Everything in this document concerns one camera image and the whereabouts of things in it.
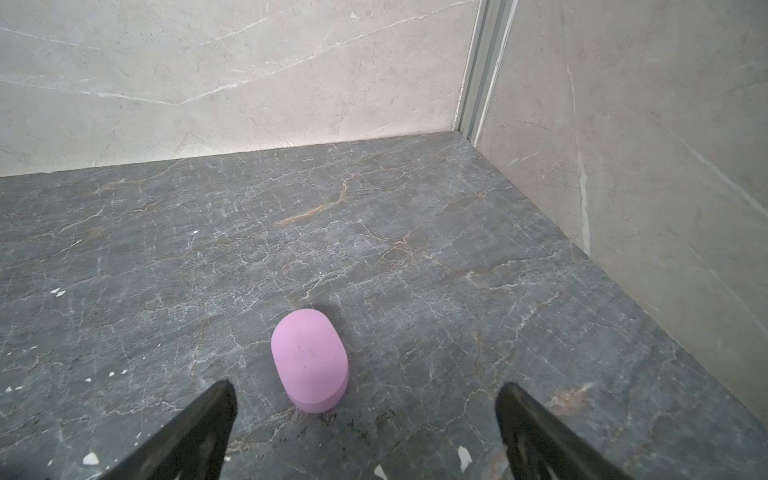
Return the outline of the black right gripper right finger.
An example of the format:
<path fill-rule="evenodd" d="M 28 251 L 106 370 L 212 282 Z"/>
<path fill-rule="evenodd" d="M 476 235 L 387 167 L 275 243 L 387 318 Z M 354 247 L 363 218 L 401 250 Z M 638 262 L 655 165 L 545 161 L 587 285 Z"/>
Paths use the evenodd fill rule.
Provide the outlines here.
<path fill-rule="evenodd" d="M 516 479 L 626 479 L 521 386 L 504 384 L 495 415 Z"/>

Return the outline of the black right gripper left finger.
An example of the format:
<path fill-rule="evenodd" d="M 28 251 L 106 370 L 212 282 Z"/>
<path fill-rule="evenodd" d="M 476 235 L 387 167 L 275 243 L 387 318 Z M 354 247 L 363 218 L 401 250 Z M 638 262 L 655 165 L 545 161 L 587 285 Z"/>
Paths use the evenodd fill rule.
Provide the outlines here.
<path fill-rule="evenodd" d="M 217 381 L 102 477 L 217 480 L 237 413 L 234 385 Z"/>

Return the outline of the pink earbud charging case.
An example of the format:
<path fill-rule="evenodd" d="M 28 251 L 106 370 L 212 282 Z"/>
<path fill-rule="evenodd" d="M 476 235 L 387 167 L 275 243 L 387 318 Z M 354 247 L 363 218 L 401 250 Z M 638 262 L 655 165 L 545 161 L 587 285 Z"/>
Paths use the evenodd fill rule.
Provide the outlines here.
<path fill-rule="evenodd" d="M 277 324 L 270 346 L 281 384 L 299 410 L 320 414 L 340 402 L 349 382 L 349 359 L 325 314 L 315 309 L 289 313 Z"/>

